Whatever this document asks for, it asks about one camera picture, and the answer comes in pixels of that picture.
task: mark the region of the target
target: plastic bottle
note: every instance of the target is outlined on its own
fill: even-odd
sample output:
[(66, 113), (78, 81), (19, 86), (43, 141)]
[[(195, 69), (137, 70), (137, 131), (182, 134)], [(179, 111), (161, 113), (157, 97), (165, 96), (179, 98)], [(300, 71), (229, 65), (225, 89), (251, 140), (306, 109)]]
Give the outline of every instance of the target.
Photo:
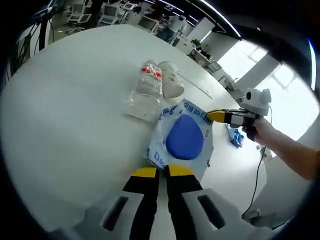
[(157, 64), (149, 60), (141, 67), (141, 78), (130, 93), (128, 114), (148, 122), (157, 119), (163, 98), (162, 72)]

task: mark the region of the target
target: hand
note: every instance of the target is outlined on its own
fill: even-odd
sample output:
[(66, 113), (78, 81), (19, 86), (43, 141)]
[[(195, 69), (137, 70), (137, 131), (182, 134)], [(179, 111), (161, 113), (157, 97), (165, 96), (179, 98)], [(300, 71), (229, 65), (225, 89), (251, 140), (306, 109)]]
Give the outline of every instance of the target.
[[(278, 131), (264, 118), (256, 119), (253, 126), (257, 130), (254, 140), (257, 143), (268, 147), (269, 143), (274, 139)], [(243, 127), (242, 130), (245, 133), (247, 132), (245, 127)]]

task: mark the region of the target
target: window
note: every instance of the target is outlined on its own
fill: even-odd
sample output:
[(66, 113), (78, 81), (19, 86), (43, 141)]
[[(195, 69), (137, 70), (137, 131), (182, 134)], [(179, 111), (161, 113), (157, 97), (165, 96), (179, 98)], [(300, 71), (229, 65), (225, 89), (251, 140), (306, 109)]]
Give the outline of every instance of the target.
[[(319, 115), (318, 102), (309, 87), (284, 64), (276, 67), (256, 88), (270, 89), (272, 125), (294, 140), (298, 140)], [(271, 111), (266, 119), (271, 120)]]
[(252, 69), (267, 51), (247, 41), (238, 41), (219, 61), (218, 64), (236, 83)]

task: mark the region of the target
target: potted plant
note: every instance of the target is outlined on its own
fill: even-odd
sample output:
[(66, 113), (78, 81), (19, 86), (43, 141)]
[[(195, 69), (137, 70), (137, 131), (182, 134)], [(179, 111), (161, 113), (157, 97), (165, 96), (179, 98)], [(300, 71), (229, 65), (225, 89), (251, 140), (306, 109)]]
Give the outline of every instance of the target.
[(197, 38), (194, 38), (191, 40), (191, 43), (195, 46), (196, 49), (200, 48), (201, 47), (201, 42), (199, 39)]

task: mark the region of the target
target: white paper cup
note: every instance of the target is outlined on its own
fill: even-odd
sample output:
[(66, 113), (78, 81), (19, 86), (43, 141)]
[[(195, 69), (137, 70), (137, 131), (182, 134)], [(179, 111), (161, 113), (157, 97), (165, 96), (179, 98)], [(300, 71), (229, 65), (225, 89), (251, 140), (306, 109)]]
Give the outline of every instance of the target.
[(172, 99), (179, 97), (185, 91), (178, 68), (169, 61), (158, 64), (162, 71), (162, 89), (166, 98)]

